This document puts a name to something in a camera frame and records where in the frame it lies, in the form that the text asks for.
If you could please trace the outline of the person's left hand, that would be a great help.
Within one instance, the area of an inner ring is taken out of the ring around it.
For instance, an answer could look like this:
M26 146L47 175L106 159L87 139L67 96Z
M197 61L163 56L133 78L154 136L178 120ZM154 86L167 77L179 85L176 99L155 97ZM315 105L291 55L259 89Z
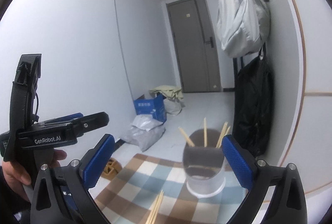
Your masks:
M59 167L59 161L65 160L67 153L63 150L54 150L51 167ZM29 201L28 196L24 190L24 186L30 186L32 181L22 165L16 162L2 162L2 171L8 186L16 194L21 196L24 200Z

